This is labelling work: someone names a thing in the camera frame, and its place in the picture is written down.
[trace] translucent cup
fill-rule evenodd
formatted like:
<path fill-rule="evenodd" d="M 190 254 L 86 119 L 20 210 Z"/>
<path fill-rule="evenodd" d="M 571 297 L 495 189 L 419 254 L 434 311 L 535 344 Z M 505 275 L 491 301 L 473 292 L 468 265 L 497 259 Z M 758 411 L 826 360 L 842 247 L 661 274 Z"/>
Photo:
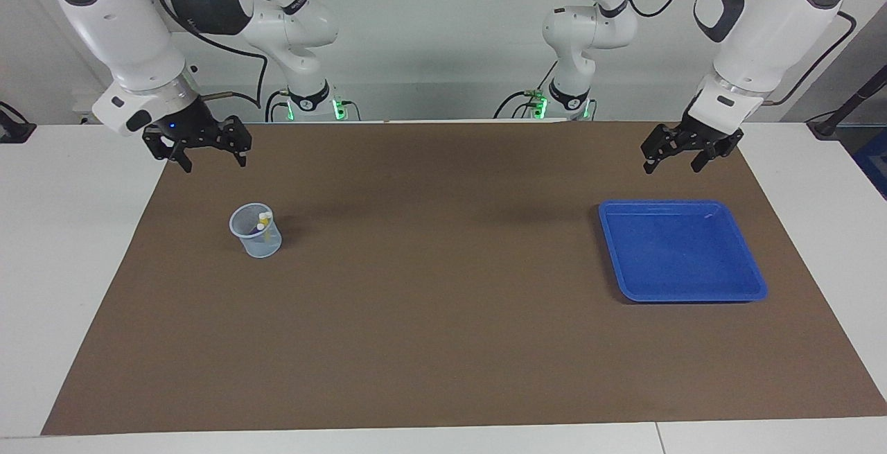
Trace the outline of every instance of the translucent cup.
<path fill-rule="evenodd" d="M 231 220 L 228 220 L 231 233 L 240 239 L 247 254 L 253 258 L 267 258 L 280 249 L 283 239 L 280 237 L 273 214 L 264 230 L 257 230 L 260 223 L 259 214 L 270 213 L 271 210 L 260 202 L 250 202 L 237 208 L 237 211 L 231 215 Z"/>

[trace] blue tray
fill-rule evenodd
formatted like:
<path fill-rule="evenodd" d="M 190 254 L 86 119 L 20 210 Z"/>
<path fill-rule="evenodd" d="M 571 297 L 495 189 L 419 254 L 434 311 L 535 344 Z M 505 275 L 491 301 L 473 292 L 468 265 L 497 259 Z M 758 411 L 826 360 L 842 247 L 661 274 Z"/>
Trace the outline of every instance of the blue tray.
<path fill-rule="evenodd" d="M 607 201 L 601 224 L 619 289 L 635 302 L 756 302 L 767 286 L 717 201 Z"/>

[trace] plastic cup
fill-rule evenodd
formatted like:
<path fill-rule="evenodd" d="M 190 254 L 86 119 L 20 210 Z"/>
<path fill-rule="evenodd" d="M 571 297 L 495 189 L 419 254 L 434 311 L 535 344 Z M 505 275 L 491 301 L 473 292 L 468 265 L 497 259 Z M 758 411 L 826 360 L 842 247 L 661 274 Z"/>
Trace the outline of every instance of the plastic cup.
<path fill-rule="evenodd" d="M 268 258 L 280 249 L 283 239 L 280 237 L 273 214 L 264 230 L 256 229 L 259 224 L 259 214 L 271 210 L 260 202 L 250 202 L 237 208 L 237 211 L 231 215 L 231 220 L 228 220 L 231 233 L 240 239 L 247 254 L 253 258 Z"/>

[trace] white table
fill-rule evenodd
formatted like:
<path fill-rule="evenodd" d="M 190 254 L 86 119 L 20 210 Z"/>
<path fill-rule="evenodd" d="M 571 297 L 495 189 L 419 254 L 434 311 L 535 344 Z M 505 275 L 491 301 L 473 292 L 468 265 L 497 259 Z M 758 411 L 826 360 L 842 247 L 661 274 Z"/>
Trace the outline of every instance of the white table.
<path fill-rule="evenodd" d="M 742 153 L 885 394 L 887 202 L 837 142 L 744 128 Z M 0 146 L 0 453 L 887 452 L 887 417 L 36 438 L 162 167 L 101 126 Z"/>

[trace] brown mat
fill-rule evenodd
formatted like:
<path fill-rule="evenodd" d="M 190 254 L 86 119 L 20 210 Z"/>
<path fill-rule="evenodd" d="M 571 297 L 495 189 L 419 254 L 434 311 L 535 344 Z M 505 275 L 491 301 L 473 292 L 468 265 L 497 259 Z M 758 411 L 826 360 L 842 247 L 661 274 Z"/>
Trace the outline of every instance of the brown mat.
<path fill-rule="evenodd" d="M 44 434 L 887 414 L 741 155 L 647 176 L 651 126 L 263 125 L 245 170 L 193 151 Z M 769 297 L 628 302 L 613 198 L 725 202 Z M 284 236 L 262 261 L 228 232 L 251 201 Z"/>

